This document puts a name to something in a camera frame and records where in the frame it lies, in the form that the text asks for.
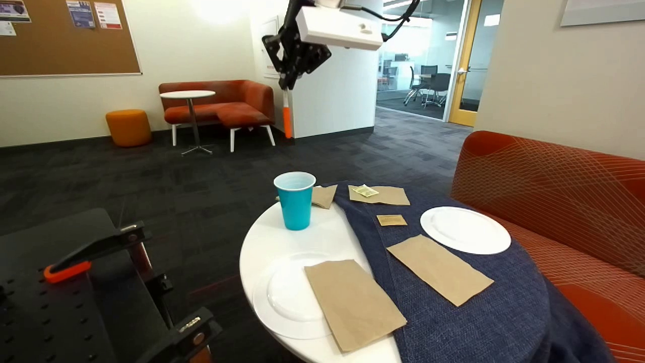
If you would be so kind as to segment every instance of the teal cup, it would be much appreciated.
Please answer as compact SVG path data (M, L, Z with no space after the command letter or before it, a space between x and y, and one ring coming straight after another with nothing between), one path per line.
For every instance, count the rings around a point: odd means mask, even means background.
M276 175L273 185L285 231L304 231L310 225L310 197L316 177L307 171Z

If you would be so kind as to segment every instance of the glass door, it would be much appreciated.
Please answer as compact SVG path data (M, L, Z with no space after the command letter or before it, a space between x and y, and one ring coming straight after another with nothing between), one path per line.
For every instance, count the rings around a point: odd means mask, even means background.
M472 0L463 51L456 70L450 121L472 128L484 92L490 55L498 34L504 0Z
M444 121L463 3L421 0L411 21L381 47L379 108ZM409 0L383 0L383 15L396 19L406 7ZM392 24L383 23L383 32L391 30Z

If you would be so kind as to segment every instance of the brown paper napkin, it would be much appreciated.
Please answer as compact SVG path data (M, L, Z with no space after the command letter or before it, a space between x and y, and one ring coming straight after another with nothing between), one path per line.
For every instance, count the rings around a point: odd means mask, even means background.
M401 215L379 215L377 221L381 227L406 227Z
M371 190L379 192L375 196L361 196L357 192L361 185L348 185L348 199L361 204L388 204L388 205L409 205L406 194L402 188L391 185L371 185Z
M406 238L387 251L456 306L493 282L425 236Z
M337 185L328 185L328 188L314 185L313 204L328 210L330 204L334 202L334 196L337 196Z
M304 267L340 352L367 348L406 321L384 291L354 262Z

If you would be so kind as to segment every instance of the orange sofa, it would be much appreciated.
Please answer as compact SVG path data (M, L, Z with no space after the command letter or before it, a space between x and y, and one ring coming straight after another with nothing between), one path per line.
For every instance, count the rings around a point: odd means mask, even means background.
M229 130L229 151L235 149L235 132L264 128L269 145L276 145L272 135L273 91L267 85L253 81L179 81L162 82L160 92L170 91L216 91L214 97L196 100L194 112L197 124L219 124ZM171 144L177 145L177 125L190 125L190 110L182 100L162 100L164 119L171 125Z
M645 161L473 132L451 196L504 225L617 362L645 362Z

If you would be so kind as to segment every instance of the paper on bulletin board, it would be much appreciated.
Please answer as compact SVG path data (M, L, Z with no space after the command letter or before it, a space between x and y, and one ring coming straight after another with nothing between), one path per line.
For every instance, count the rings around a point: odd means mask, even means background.
M0 21L0 36L15 36L14 24Z
M0 21L31 21L22 0L0 0Z
M117 5L111 3L95 3L98 26L105 30L122 30L120 17Z
M77 28L97 26L89 0L66 0L66 11Z

